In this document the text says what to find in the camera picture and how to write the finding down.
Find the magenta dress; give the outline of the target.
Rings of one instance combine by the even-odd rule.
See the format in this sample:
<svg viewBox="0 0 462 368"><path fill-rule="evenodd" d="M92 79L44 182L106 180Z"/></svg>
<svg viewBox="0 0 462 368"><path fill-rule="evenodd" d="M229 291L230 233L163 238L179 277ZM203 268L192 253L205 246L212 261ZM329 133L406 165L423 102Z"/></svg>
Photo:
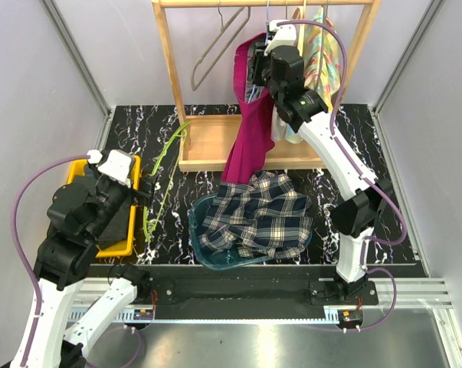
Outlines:
<svg viewBox="0 0 462 368"><path fill-rule="evenodd" d="M263 41L264 33L240 44L234 53L233 88L242 121L237 138L228 155L221 181L246 184L263 169L265 156L275 146L271 139L274 102L266 88L256 100L246 103L247 52L253 41Z"/></svg>

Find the teal transparent plastic basin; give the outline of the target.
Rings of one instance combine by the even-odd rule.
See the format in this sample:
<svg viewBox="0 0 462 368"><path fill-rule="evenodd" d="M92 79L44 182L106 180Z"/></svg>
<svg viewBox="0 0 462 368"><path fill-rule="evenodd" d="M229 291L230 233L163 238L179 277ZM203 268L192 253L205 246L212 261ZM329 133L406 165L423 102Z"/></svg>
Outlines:
<svg viewBox="0 0 462 368"><path fill-rule="evenodd" d="M213 254L212 251L204 249L198 242L198 235L202 230L202 222L205 214L215 195L208 195L197 200L188 215L190 225L190 239L198 262L213 271L226 271L233 268L254 265L267 261L287 260L287 259L271 259L266 256L257 256L255 258L242 258L238 251L234 248L224 251L219 254Z"/></svg>

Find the navy plaid skirt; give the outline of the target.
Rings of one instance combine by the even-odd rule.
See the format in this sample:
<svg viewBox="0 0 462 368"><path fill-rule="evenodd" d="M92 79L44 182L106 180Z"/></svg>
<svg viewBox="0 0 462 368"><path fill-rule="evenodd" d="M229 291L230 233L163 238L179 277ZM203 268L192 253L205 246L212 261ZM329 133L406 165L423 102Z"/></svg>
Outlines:
<svg viewBox="0 0 462 368"><path fill-rule="evenodd" d="M290 259L312 235L309 196L285 173L256 172L247 184L223 182L203 218L198 242L219 254L232 248L242 258Z"/></svg>

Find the white garment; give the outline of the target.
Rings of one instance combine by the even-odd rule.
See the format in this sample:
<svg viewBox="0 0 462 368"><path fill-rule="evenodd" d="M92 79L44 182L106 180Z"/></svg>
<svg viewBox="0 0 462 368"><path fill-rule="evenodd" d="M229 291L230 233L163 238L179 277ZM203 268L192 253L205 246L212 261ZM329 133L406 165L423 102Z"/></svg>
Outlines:
<svg viewBox="0 0 462 368"><path fill-rule="evenodd" d="M275 143L279 143L281 140L286 140L290 143L292 136L290 126L280 118L277 110L274 109L271 120L271 139Z"/></svg>

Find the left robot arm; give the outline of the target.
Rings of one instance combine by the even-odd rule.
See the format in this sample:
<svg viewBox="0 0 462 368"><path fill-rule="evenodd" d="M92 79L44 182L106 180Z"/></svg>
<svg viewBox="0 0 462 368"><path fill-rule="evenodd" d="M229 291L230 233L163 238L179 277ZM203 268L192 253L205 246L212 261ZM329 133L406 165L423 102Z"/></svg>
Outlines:
<svg viewBox="0 0 462 368"><path fill-rule="evenodd" d="M139 191L106 176L90 192L78 182L54 194L45 240L34 267L34 297L12 367L82 367L103 332L129 304L150 300L149 272L126 264L107 291L72 326L70 310L98 253L99 237L125 201Z"/></svg>

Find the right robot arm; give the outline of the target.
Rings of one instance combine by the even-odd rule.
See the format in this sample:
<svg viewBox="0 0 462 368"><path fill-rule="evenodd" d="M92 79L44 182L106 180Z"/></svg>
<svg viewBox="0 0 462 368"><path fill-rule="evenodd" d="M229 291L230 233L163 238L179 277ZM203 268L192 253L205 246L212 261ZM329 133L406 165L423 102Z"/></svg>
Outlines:
<svg viewBox="0 0 462 368"><path fill-rule="evenodd" d="M293 43L257 42L249 67L251 80L266 88L274 102L273 140L281 140L286 127L293 128L318 154L339 188L342 202L330 212L340 233L339 260L324 297L350 304L366 286L368 238L387 206L392 184L363 166L335 128L334 116L322 97L305 88L304 61Z"/></svg>

